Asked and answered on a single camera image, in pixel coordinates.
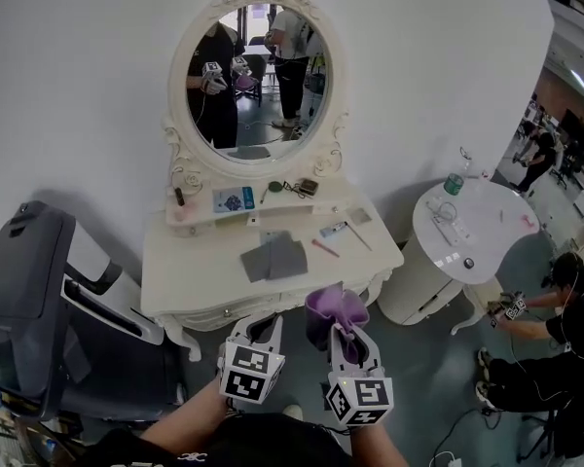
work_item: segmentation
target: blue card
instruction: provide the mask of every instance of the blue card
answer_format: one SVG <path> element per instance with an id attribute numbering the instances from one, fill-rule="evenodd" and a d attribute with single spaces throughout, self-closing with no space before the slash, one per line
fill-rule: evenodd
<path id="1" fill-rule="evenodd" d="M 255 209 L 255 200 L 253 199 L 253 189 L 251 187 L 235 187 L 212 192 L 215 213 Z"/>

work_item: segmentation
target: oval mirror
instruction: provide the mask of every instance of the oval mirror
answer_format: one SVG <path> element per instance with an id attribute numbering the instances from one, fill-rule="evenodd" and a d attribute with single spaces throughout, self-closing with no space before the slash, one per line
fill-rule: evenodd
<path id="1" fill-rule="evenodd" d="M 214 22 L 186 74 L 189 115 L 212 150 L 270 162 L 312 136 L 329 88 L 323 40 L 296 11 L 257 3 Z"/>

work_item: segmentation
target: ornate mirror frame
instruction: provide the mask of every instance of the ornate mirror frame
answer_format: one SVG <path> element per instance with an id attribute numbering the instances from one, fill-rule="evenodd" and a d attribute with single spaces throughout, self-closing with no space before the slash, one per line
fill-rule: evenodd
<path id="1" fill-rule="evenodd" d="M 186 101 L 186 74 L 203 34 L 225 14 L 256 3 L 288 7 L 306 18 L 322 38 L 327 63 L 328 88 L 309 136 L 282 158 L 269 162 L 230 160 L 218 154 L 201 137 Z M 343 162 L 338 138 L 347 116 L 346 92 L 346 61 L 340 40 L 329 18 L 311 0 L 214 0 L 188 27 L 171 63 L 169 114 L 163 118 L 166 141 L 173 147 L 171 186 L 179 187 L 185 195 L 193 195 L 200 191 L 205 180 L 216 176 L 268 178 L 290 172 L 301 165 L 309 167 L 312 174 L 318 177 L 338 173 Z"/>

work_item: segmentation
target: purple cloth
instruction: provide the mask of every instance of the purple cloth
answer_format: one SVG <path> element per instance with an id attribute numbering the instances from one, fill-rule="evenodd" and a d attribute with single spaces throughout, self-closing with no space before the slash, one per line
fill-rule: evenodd
<path id="1" fill-rule="evenodd" d="M 313 291 L 305 298 L 306 332 L 310 342 L 320 351 L 328 347 L 331 326 L 339 322 L 343 327 L 342 347 L 345 358 L 354 363 L 358 357 L 352 343 L 352 326 L 363 327 L 370 315 L 363 301 L 354 292 L 344 290 L 342 282 Z"/>

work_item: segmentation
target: ceiling light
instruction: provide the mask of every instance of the ceiling light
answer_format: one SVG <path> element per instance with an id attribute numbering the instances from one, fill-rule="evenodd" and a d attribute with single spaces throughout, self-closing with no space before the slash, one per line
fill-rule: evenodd
<path id="1" fill-rule="evenodd" d="M 577 74 L 575 71 L 573 71 L 571 69 L 571 74 L 573 75 L 573 77 L 577 80 L 577 83 L 580 84 L 580 87 L 582 87 L 584 89 L 584 80 L 582 80 L 582 78 L 580 77 L 579 74 Z"/>

